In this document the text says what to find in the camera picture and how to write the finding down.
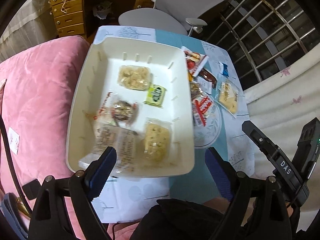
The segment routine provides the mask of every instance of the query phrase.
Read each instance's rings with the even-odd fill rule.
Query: green sauce packet
[[[164,87],[152,84],[148,90],[147,98],[144,103],[151,106],[162,107],[165,91],[166,89]]]

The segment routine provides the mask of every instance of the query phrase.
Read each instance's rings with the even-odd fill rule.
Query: office chair
[[[153,8],[127,11],[119,16],[119,24],[154,28],[191,36],[207,23],[197,19],[224,0],[152,0]]]

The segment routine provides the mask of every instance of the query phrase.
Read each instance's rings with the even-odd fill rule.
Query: white plastic tray
[[[150,68],[152,82],[167,89],[163,107],[143,103],[147,91],[129,90],[117,83],[122,65]],[[95,142],[86,114],[96,113],[109,91],[122,100],[138,102],[138,117],[131,129],[144,133],[146,118],[172,123],[170,151],[179,155],[177,165],[136,170],[130,177],[164,177],[188,173],[194,166],[193,121],[184,52],[176,47],[150,41],[107,37],[90,47],[73,97],[68,124],[66,163],[73,172],[81,169],[78,161]]]

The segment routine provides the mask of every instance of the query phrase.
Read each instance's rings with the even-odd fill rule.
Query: bed sheet
[[[65,163],[68,119],[77,80],[89,49],[80,36],[64,37],[27,49],[0,64],[4,87],[2,117],[8,132],[20,136],[13,164],[20,185],[33,179],[43,182],[72,172]],[[0,180],[5,193],[18,196],[1,140]],[[77,237],[83,238],[71,200],[68,213]],[[31,208],[35,200],[30,201]]]

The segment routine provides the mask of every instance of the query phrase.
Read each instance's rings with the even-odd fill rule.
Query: window
[[[244,90],[290,66],[320,41],[295,0],[229,0],[206,33],[206,41],[229,53]]]

